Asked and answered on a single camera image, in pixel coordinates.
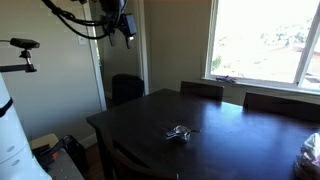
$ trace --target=dark wooden table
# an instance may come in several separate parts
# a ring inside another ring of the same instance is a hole
[[[294,179],[302,143],[320,125],[247,111],[242,106],[161,90],[88,117],[96,130],[105,175],[103,131],[152,169],[184,179]],[[165,128],[201,129],[189,142],[164,138]]]

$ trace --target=chair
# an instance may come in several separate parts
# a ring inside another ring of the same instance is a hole
[[[121,105],[143,96],[144,81],[138,76],[117,74],[112,77],[112,102]]]
[[[243,107],[247,110],[255,109],[300,120],[320,122],[320,105],[308,102],[246,92]]]
[[[195,96],[201,96],[213,99],[215,101],[222,101],[223,86],[215,86],[209,84],[201,84],[195,82],[181,81],[180,93]]]
[[[111,157],[118,180],[178,180],[177,173],[157,172],[130,161],[116,150],[110,134],[105,131],[103,141],[108,155]]]

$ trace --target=window frame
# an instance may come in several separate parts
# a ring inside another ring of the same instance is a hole
[[[208,38],[208,46],[207,46],[207,58],[206,58],[206,66],[205,66],[205,79],[216,80],[219,75],[211,74],[211,66],[212,66],[212,55],[214,51],[214,40],[215,40],[215,30],[217,27],[217,14],[219,9],[219,1],[220,0],[212,0],[211,2],[211,12],[210,12],[210,24],[209,24],[209,38]],[[314,88],[306,88],[302,87],[303,80],[308,71],[311,58],[313,56],[313,51],[317,44],[317,40],[320,35],[320,1],[316,10],[316,13],[313,17],[310,31],[307,36],[305,48],[303,49],[300,57],[300,62],[295,74],[294,81],[292,83],[279,82],[279,81],[269,81],[269,80],[257,80],[250,78],[240,78],[233,77],[236,79],[238,84],[247,84],[251,86],[258,87],[271,87],[271,88],[287,88],[287,89],[297,89],[297,90],[309,90],[319,92],[319,89]]]

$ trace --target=chair back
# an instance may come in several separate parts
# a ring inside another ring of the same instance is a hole
[[[298,100],[247,92],[243,107],[248,110],[256,109],[300,120],[320,122],[320,105]]]
[[[178,180],[177,173],[157,172],[135,164],[114,147],[110,134],[104,131],[103,141],[107,154],[111,156],[118,180]]]
[[[190,94],[205,98],[210,98],[215,101],[222,101],[223,98],[223,86],[195,83],[181,81],[180,93],[181,94]]]
[[[138,76],[117,74],[112,77],[112,102],[121,105],[143,96],[144,81]]]

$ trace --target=window sill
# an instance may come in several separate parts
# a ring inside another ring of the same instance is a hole
[[[201,78],[201,80],[216,82],[216,83],[219,83],[223,86],[237,86],[237,87],[243,87],[243,88],[268,89],[268,90],[282,91],[282,92],[295,93],[295,94],[301,94],[301,95],[316,96],[317,98],[319,98],[319,96],[320,96],[320,90],[317,91],[317,90],[311,90],[311,89],[302,89],[302,88],[298,88],[298,87],[284,88],[284,87],[258,85],[258,84],[244,83],[244,82],[230,83],[230,82],[217,81],[212,78]]]

